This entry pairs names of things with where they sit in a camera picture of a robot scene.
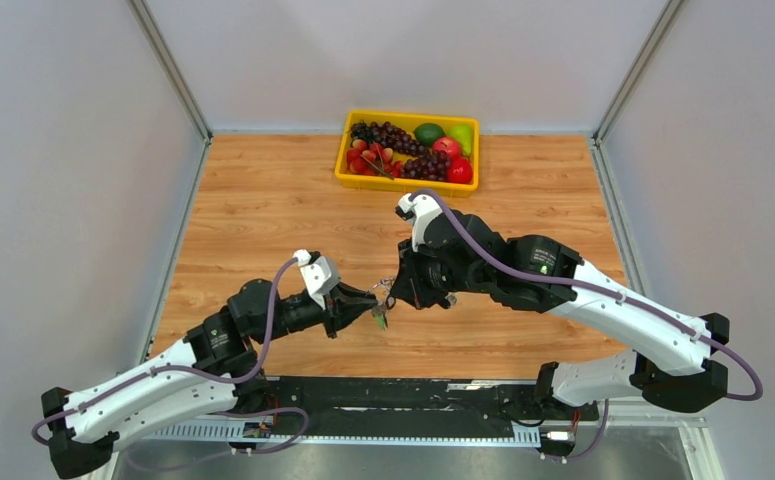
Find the large silver keyring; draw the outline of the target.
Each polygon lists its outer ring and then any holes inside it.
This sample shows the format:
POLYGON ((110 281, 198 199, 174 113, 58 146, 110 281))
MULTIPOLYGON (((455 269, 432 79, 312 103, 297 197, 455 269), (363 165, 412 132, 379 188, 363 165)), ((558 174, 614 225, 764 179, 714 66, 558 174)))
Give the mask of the large silver keyring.
POLYGON ((368 292, 376 297, 379 309, 389 311, 395 307, 396 300, 391 293, 394 283, 394 277, 386 277, 369 288, 368 292))

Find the black key tag with key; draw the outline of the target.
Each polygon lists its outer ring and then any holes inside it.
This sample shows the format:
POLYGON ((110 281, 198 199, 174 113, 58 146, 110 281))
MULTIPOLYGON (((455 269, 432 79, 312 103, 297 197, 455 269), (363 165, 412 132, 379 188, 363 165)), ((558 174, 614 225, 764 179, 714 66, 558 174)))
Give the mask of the black key tag with key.
POLYGON ((450 309, 453 308, 457 304, 457 298, 455 295, 447 295, 444 299, 444 308, 450 309))

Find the green key tag with key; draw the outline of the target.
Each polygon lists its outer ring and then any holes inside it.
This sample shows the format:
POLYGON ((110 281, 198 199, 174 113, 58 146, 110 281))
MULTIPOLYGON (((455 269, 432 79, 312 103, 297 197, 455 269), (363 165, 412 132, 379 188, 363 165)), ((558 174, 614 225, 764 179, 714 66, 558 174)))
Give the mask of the green key tag with key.
POLYGON ((387 311, 384 308, 373 308, 370 313, 380 330, 388 328, 387 311))

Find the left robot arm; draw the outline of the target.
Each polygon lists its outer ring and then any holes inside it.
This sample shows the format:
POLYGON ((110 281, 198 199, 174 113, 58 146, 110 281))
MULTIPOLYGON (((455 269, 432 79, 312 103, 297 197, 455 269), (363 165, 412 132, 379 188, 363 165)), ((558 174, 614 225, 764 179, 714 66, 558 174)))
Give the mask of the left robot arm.
POLYGON ((244 284, 219 311, 144 363, 96 386, 54 387, 41 396, 48 448, 61 479, 104 466, 111 456, 162 428, 204 414, 262 411, 269 399, 265 356, 255 346, 321 326, 328 337, 378 303, 336 279, 283 298, 277 284, 244 284))

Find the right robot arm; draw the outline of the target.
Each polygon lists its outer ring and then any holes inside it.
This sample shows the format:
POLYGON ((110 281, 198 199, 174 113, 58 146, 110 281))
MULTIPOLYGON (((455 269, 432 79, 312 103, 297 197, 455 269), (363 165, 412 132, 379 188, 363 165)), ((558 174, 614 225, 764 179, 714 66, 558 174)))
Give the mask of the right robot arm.
POLYGON ((724 345, 729 322, 712 313, 690 317, 662 307, 607 277, 576 251, 545 236, 503 239, 479 217, 455 214, 482 249, 505 266, 540 276, 515 278, 487 261, 445 214, 417 218, 398 245, 395 300, 422 310, 450 307, 454 293, 484 294, 515 311, 574 320, 625 344, 627 351, 583 363, 541 366, 534 403, 547 417, 593 401, 641 396, 652 405, 697 413, 728 395, 728 369, 712 360, 711 341, 724 345))

